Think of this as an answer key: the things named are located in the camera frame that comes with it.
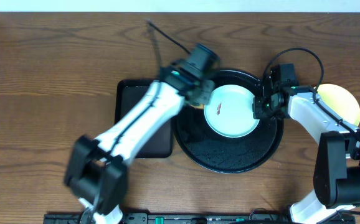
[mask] white plate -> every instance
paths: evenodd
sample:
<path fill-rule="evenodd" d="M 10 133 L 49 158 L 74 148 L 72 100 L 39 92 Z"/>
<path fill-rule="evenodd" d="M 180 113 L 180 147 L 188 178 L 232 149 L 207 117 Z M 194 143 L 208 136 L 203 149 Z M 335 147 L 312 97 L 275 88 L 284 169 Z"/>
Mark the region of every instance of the white plate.
<path fill-rule="evenodd" d="M 254 95 L 238 85 L 224 85 L 212 92 L 211 102 L 204 107 L 208 125 L 218 134 L 239 138 L 251 133 L 259 123 L 253 118 Z"/>

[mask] wooden table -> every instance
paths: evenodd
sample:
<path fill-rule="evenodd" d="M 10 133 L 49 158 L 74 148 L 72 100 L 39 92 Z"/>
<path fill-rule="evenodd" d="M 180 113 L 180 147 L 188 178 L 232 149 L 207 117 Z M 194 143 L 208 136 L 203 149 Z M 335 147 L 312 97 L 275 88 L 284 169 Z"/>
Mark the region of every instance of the wooden table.
<path fill-rule="evenodd" d="M 207 45 L 223 66 L 258 77 L 279 51 L 307 47 L 324 63 L 324 83 L 345 87 L 360 104 L 360 14 L 0 13 L 0 223 L 42 223 L 47 212 L 81 211 L 62 183 L 71 147 L 80 135 L 113 125 L 120 80 L 156 74 L 145 18 L 189 48 Z M 164 64 L 185 57 L 159 42 Z M 302 84 L 318 81 L 308 54 L 279 62 L 294 63 Z M 281 210 L 312 190 L 317 147 L 287 120 L 269 161 L 225 175 L 195 164 L 176 143 L 167 159 L 133 164 L 124 205 L 155 213 Z"/>

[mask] wooden surface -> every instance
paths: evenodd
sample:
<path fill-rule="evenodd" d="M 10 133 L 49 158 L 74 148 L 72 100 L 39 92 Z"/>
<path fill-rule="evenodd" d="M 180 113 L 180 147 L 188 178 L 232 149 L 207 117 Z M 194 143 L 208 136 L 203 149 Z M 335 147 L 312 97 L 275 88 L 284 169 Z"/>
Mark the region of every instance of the wooden surface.
<path fill-rule="evenodd" d="M 155 75 L 145 18 L 258 77 L 277 52 L 307 47 L 324 63 L 324 83 L 345 87 L 360 104 L 360 14 L 0 13 L 0 223 L 81 211 L 62 184 L 71 147 L 113 124 L 120 80 Z M 159 40 L 164 63 L 185 56 Z M 293 62 L 302 84 L 318 81 L 313 57 L 293 52 L 279 61 Z M 244 174 L 206 170 L 175 143 L 169 158 L 133 164 L 124 205 L 155 213 L 281 210 L 312 190 L 316 153 L 294 121 L 285 122 L 274 156 Z"/>

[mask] black round tray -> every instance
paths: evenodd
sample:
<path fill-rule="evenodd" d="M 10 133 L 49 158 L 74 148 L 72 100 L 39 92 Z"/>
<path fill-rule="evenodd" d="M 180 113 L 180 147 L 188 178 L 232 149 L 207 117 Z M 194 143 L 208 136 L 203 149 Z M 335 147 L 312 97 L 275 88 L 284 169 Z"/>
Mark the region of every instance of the black round tray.
<path fill-rule="evenodd" d="M 214 78 L 216 88 L 240 85 L 255 96 L 262 96 L 260 80 L 250 73 L 221 69 Z M 204 110 L 186 106 L 172 119 L 174 136 L 183 151 L 206 169 L 222 173 L 239 173 L 263 164 L 277 149 L 283 133 L 282 120 L 261 119 L 258 126 L 241 138 L 227 138 L 212 130 Z"/>

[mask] white background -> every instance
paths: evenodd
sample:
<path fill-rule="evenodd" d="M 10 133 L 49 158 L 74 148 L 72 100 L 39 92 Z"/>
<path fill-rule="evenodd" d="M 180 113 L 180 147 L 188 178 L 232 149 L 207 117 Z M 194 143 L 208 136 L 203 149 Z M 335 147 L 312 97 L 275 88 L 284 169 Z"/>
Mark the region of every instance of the white background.
<path fill-rule="evenodd" d="M 360 0 L 0 0 L 0 11 L 360 12 Z"/>

